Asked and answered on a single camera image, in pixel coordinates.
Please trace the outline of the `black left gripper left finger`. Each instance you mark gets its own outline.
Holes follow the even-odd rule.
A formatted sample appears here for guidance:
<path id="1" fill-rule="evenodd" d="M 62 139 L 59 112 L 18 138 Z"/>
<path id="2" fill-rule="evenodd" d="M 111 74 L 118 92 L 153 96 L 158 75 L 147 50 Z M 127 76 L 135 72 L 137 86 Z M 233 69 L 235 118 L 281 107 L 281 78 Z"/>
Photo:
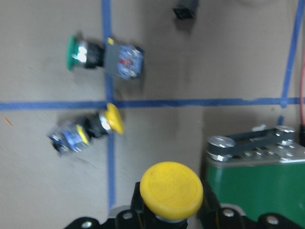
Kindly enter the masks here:
<path id="1" fill-rule="evenodd" d="M 132 220 L 135 223 L 135 228 L 144 229 L 145 228 L 144 202 L 140 194 L 140 182 L 135 183 L 130 210 L 133 213 Z"/>

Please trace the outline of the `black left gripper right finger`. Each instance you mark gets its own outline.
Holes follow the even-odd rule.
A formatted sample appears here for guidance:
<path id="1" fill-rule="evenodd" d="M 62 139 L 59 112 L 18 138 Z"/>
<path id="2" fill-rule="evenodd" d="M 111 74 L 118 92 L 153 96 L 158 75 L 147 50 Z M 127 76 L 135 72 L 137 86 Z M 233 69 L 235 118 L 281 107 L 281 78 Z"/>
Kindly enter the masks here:
<path id="1" fill-rule="evenodd" d="M 202 180 L 203 185 L 203 203 L 199 210 L 199 220 L 203 229 L 218 229 L 219 216 L 218 210 L 220 203 L 206 180 Z"/>

